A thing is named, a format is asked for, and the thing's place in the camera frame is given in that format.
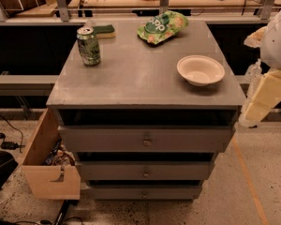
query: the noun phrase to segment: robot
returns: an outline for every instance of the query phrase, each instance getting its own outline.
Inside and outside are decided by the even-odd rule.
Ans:
[[[260,47],[260,60],[270,69],[250,83],[239,117],[244,127],[256,126],[281,101],[281,10],[256,32],[255,40]]]

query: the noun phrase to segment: gray drawer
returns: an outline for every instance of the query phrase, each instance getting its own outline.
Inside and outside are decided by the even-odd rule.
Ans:
[[[82,180],[207,180],[213,162],[85,161],[76,165]]]
[[[231,127],[200,128],[58,128],[72,152],[224,152]]]
[[[94,200],[194,200],[201,187],[90,187],[83,191]]]

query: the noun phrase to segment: cabinet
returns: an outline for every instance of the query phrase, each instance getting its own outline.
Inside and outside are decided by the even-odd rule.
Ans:
[[[198,198],[244,102],[205,22],[191,22],[159,46],[137,37],[146,22],[90,20],[111,23],[116,37],[99,41],[96,67],[83,65],[75,44],[47,102],[93,199]],[[188,84],[176,65],[191,54],[219,61],[224,80]]]

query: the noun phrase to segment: can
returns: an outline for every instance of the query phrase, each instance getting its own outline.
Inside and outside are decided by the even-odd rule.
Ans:
[[[77,42],[82,61],[86,66],[100,63],[99,43],[93,27],[81,27],[77,30]]]

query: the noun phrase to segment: green chip bag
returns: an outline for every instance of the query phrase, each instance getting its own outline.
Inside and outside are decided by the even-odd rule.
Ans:
[[[158,44],[187,26],[188,19],[183,14],[168,10],[139,27],[138,35],[148,43]]]

